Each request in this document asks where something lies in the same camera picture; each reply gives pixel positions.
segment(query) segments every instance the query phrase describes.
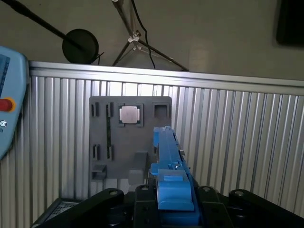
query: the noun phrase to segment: gray panel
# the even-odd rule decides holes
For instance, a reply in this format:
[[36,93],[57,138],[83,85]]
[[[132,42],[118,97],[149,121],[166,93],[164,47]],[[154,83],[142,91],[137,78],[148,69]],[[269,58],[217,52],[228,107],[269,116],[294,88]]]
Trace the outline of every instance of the gray panel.
[[[102,98],[100,96],[92,96],[89,104],[90,106],[86,108],[90,110],[90,158],[92,169],[90,180],[100,181],[105,176],[107,178],[128,178],[128,172],[132,168],[133,156],[139,151],[148,153],[147,164],[156,162],[153,147],[153,129],[154,127],[171,124],[170,97],[110,96]],[[109,116],[107,116],[106,106],[108,106]],[[139,108],[139,123],[124,124],[123,117],[122,121],[120,121],[120,111],[123,116],[124,107],[128,106],[134,106],[136,114]],[[156,113],[159,107],[162,108],[161,112]],[[107,144],[108,117],[110,118],[111,145]]]
[[304,217],[303,83],[31,65],[14,147],[0,162],[1,228],[29,227],[58,195],[86,198],[107,187],[128,190],[127,179],[88,182],[86,107],[92,95],[170,96],[172,126],[199,184],[224,194],[238,186],[252,190]]

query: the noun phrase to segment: black mount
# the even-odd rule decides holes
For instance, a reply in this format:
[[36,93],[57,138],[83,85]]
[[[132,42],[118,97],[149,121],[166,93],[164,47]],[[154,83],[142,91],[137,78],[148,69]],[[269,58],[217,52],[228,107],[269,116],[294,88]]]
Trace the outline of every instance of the black mount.
[[[204,228],[303,228],[304,219],[247,190],[223,196],[209,186],[195,187]],[[106,189],[48,220],[54,205],[34,223],[39,228],[162,228],[156,181],[126,195]]]

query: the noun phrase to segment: black slot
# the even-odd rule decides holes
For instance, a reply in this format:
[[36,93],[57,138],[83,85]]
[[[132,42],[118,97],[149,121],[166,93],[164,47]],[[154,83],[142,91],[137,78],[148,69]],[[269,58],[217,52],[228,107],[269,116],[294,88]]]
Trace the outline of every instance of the black slot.
[[91,105],[91,115],[92,117],[98,117],[99,116],[99,103],[95,102]]
[[94,145],[93,146],[93,160],[100,160],[100,146]]
[[95,116],[94,104],[91,104],[91,116]]
[[106,105],[106,143],[107,143],[107,159],[112,159],[112,143],[111,143],[111,106]]

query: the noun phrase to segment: tripod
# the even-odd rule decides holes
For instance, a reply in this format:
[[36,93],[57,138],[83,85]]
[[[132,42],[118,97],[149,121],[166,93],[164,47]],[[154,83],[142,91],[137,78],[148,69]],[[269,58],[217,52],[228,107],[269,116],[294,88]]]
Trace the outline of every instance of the tripod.
[[146,47],[147,49],[150,49],[151,51],[155,52],[156,54],[160,55],[161,57],[165,58],[166,60],[168,60],[169,62],[172,62],[176,65],[178,65],[180,68],[182,68],[184,71],[189,71],[186,67],[184,67],[182,64],[176,62],[174,59],[170,58],[169,56],[165,55],[164,53],[160,52],[159,50],[157,50],[156,48],[148,45],[146,42],[142,41],[140,39],[140,33],[138,31],[134,31],[133,30],[133,26],[130,25],[124,10],[123,10],[123,0],[112,0],[113,5],[115,6],[115,8],[117,9],[119,16],[121,17],[121,19],[124,22],[124,25],[130,35],[130,37],[128,38],[127,43],[125,44],[125,46],[123,47],[123,49],[121,50],[121,52],[119,53],[119,55],[117,56],[116,60],[113,62],[113,66],[116,66],[117,63],[122,59],[125,51],[127,50],[127,48],[129,47],[129,45],[131,43],[134,44],[134,48],[133,50],[141,50],[142,47],[140,45],[143,45],[144,47]]

